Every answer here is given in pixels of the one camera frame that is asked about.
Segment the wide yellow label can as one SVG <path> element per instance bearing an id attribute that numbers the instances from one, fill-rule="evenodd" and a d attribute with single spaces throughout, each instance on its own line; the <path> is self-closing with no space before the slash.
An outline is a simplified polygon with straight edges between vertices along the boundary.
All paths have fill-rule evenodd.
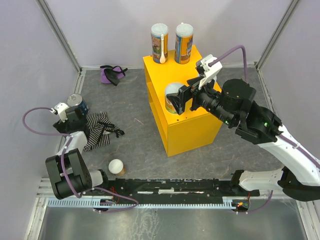
<path id="1" fill-rule="evenodd" d="M 174 82 L 166 86 L 165 108 L 171 114 L 181 115 L 185 110 L 184 90 L 186 86 L 182 83 Z"/>

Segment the yellow cabinet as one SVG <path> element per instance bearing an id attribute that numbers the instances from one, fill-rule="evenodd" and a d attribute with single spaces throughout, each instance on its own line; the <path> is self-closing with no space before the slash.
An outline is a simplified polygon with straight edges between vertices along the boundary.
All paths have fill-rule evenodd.
<path id="1" fill-rule="evenodd" d="M 181 115 L 172 114 L 166 109 L 167 85 L 185 85 L 187 80 L 195 78 L 198 75 L 196 62 L 202 58 L 195 45 L 192 46 L 187 64 L 176 63 L 174 55 L 174 50 L 170 50 L 164 64 L 154 62 L 150 55 L 143 57 L 148 101 L 169 157 L 211 144 L 222 126 L 221 121 L 201 107 L 191 111 L 191 101 L 186 103 Z"/>

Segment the tall porridge can with spoon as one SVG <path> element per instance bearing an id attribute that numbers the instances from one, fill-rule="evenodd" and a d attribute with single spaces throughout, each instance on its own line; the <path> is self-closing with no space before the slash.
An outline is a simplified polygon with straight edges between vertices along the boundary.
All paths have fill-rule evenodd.
<path id="1" fill-rule="evenodd" d="M 169 29 L 164 23 L 156 23 L 151 27 L 152 59 L 158 64 L 168 60 Z"/>

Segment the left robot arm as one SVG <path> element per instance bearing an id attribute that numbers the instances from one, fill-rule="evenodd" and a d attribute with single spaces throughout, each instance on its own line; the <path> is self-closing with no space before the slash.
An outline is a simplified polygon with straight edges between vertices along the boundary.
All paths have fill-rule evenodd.
<path id="1" fill-rule="evenodd" d="M 108 145 L 109 134 L 121 137 L 122 129 L 108 120 L 106 112 L 89 113 L 88 106 L 79 94 L 76 103 L 58 103 L 51 112 L 59 117 L 53 125 L 65 137 L 63 147 L 46 159 L 45 166 L 55 197 L 81 197 L 84 191 L 108 185 L 102 169 L 89 171 L 82 153 Z"/>

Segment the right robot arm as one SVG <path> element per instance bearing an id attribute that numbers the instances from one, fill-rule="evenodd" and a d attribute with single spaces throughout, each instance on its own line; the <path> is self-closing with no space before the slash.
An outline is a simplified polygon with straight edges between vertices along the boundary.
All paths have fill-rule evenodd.
<path id="1" fill-rule="evenodd" d="M 221 91 L 208 86 L 199 88 L 199 77 L 187 81 L 176 93 L 167 94 L 178 115 L 199 107 L 227 125 L 235 134 L 275 156 L 283 168 L 250 172 L 237 170 L 232 178 L 241 191 L 281 190 L 301 202 L 320 198 L 320 161 L 303 147 L 270 109 L 258 105 L 256 89 L 242 79 L 229 79 Z"/>

